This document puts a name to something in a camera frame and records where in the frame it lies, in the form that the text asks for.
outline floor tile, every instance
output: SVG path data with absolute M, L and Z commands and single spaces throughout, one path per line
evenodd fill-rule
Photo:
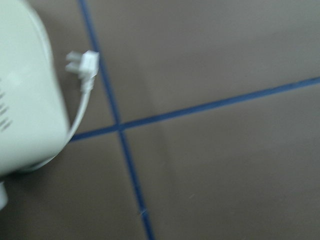
M 124 122 L 320 76 L 317 0 L 87 2 Z
M 127 131 L 157 239 L 316 240 L 320 85 Z
M 78 1 L 28 0 L 28 2 L 36 9 L 48 32 L 57 76 L 72 123 L 77 113 L 81 92 L 78 76 L 65 71 L 68 63 L 66 55 L 71 51 L 84 53 L 92 49 Z M 87 132 L 112 124 L 113 118 L 108 99 L 101 76 L 98 75 L 87 111 L 77 132 Z
M 45 167 L 5 185 L 1 239 L 145 239 L 116 134 L 72 142 Z

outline blue line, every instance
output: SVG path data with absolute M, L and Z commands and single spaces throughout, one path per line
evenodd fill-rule
M 145 205 L 142 191 L 140 188 L 138 176 L 137 176 L 137 173 L 135 170 L 134 161 L 132 159 L 132 155 L 130 154 L 130 149 L 129 149 L 128 141 L 126 139 L 126 135 L 122 130 L 119 131 L 119 137 L 121 140 L 121 144 L 123 146 L 126 164 L 129 168 L 131 182 L 133 183 L 133 188 L 134 188 L 134 191 L 136 194 L 136 199 L 137 199 L 137 202 L 139 205 L 140 214 L 141 214 L 141 218 L 142 218 L 142 221 L 144 224 L 144 228 L 146 230 L 146 234 L 147 234 L 149 240 L 154 240 L 154 234 L 152 232 L 152 227 L 150 224 L 151 221 L 149 219 L 149 214 L 148 214 L 147 208 L 145 207 L 146 205 Z
M 295 83 L 290 83 L 290 84 L 278 86 L 275 88 L 269 88 L 269 89 L 264 89 L 264 90 L 260 90 L 260 91 L 255 91 L 252 93 L 248 93 L 248 94 L 244 94 L 244 95 L 240 95 L 240 96 L 235 96 L 235 97 L 231 97 L 231 98 L 227 98 L 227 99 L 223 99 L 223 100 L 213 101 L 213 102 L 209 102 L 209 103 L 205 103 L 205 104 L 201 104 L 201 105 L 197 105 L 197 106 L 192 106 L 192 107 L 188 107 L 185 109 L 167 112 L 167 113 L 156 115 L 156 116 L 150 116 L 150 117 L 146 117 L 143 119 L 138 119 L 138 120 L 126 122 L 126 123 L 122 124 L 121 126 L 123 129 L 135 128 L 135 127 L 139 127 L 139 126 L 143 126 L 143 125 L 147 125 L 147 124 L 156 123 L 159 121 L 164 121 L 164 120 L 168 120 L 168 119 L 172 119 L 172 118 L 181 117 L 184 115 L 190 115 L 190 114 L 199 113 L 199 112 L 203 112 L 203 111 L 207 111 L 207 110 L 211 110 L 211 109 L 216 109 L 216 108 L 220 108 L 223 106 L 241 103 L 241 102 L 248 101 L 248 100 L 258 99 L 258 98 L 262 98 L 265 96 L 283 93 L 283 92 L 287 92 L 290 90 L 300 89 L 300 88 L 304 88 L 304 87 L 312 86 L 312 85 L 316 85 L 316 84 L 320 84 L 320 77 L 312 78 L 312 79 L 308 79 L 308 80 L 303 80 L 303 81 L 299 81 L 299 82 L 295 82 Z
M 101 48 L 99 46 L 98 38 L 96 37 L 96 34 L 95 34 L 95 29 L 93 27 L 91 17 L 89 15 L 89 9 L 87 7 L 86 0 L 78 0 L 78 1 L 80 4 L 80 7 L 81 7 L 82 14 L 84 16 L 85 24 L 88 29 L 89 37 L 91 39 L 93 48 L 96 52 L 101 53 L 101 50 L 100 50 Z M 154 238 L 154 234 L 153 234 L 150 219 L 149 219 L 149 214 L 148 214 L 147 208 L 145 207 L 145 202 L 143 200 L 143 194 L 142 194 L 142 191 L 140 188 L 138 176 L 136 174 L 136 169 L 134 166 L 132 155 L 129 150 L 129 145 L 128 145 L 125 133 L 122 131 L 120 114 L 119 114 L 116 100 L 115 100 L 115 97 L 114 97 L 114 94 L 112 91 L 112 86 L 110 84 L 110 80 L 108 77 L 107 68 L 105 67 L 105 62 L 102 57 L 100 59 L 100 71 L 102 74 L 102 80 L 104 82 L 105 91 L 109 97 L 109 102 L 110 102 L 111 109 L 112 109 L 112 115 L 113 115 L 113 119 L 115 121 L 115 127 L 116 127 L 116 130 L 118 131 L 118 134 L 120 137 L 123 154 L 125 156 L 129 175 L 130 175 L 131 182 L 132 182 L 132 185 L 134 188 L 135 197 L 136 197 L 136 200 L 137 200 L 137 203 L 139 206 L 139 210 L 141 213 L 141 219 L 144 224 L 144 229 L 145 229 L 145 232 L 146 232 L 148 239 L 154 240 L 155 238 Z
M 95 34 L 96 31 L 95 31 L 94 25 L 92 24 L 92 19 L 89 14 L 86 0 L 78 0 L 78 2 L 80 4 L 81 11 L 84 16 L 85 24 L 86 24 L 86 27 L 87 27 L 87 30 L 89 33 L 89 37 L 90 37 L 93 49 L 94 49 L 94 51 L 96 51 L 98 53 L 102 53 L 98 38 L 96 37 L 96 34 Z M 102 81 L 104 83 L 104 90 L 106 91 L 107 96 L 109 97 L 109 103 L 110 103 L 112 113 L 113 113 L 113 120 L 116 124 L 119 124 L 121 122 L 120 115 L 119 115 L 117 104 L 115 101 L 115 96 L 114 96 L 114 93 L 112 91 L 112 87 L 110 84 L 108 71 L 105 66 L 106 66 L 106 63 L 104 61 L 104 58 L 103 58 L 102 54 L 100 54 L 100 64 L 99 64 L 100 69 L 99 70 L 102 75 Z
M 70 141 L 74 142 L 78 140 L 88 139 L 88 138 L 96 137 L 103 134 L 113 133 L 117 130 L 118 130 L 118 127 L 116 125 L 113 125 L 113 126 L 100 128 L 92 131 L 82 132 L 74 135 Z

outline white appliance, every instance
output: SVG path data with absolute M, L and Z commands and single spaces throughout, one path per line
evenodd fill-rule
M 99 54 L 72 52 L 66 70 L 82 80 L 82 98 L 70 127 L 48 35 L 24 0 L 0 7 L 0 209 L 7 196 L 1 179 L 31 172 L 54 158 L 78 128 L 98 71 Z

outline power cord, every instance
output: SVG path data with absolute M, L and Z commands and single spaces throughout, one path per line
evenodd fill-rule
M 98 74 L 99 70 L 99 57 L 100 55 L 98 52 L 90 50 L 84 54 L 72 51 L 66 56 L 66 60 L 70 61 L 70 63 L 65 67 L 65 70 L 70 73 L 78 74 L 79 79 L 81 79 L 82 95 L 77 114 L 67 134 L 65 145 L 67 145 L 71 138 L 75 135 L 85 115 L 90 99 L 91 90 L 94 87 L 95 77 Z M 55 157 L 56 156 L 53 156 L 45 161 L 22 168 L 18 171 L 18 173 L 27 174 L 34 172 L 35 170 L 38 170 L 39 168 L 49 163 Z

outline white plug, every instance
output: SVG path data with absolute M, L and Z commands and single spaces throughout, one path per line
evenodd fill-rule
M 70 63 L 65 66 L 65 70 L 70 73 L 78 74 L 82 80 L 81 91 L 89 92 L 94 86 L 95 76 L 99 70 L 100 54 L 95 51 L 87 51 L 84 54 L 72 51 L 66 56 Z

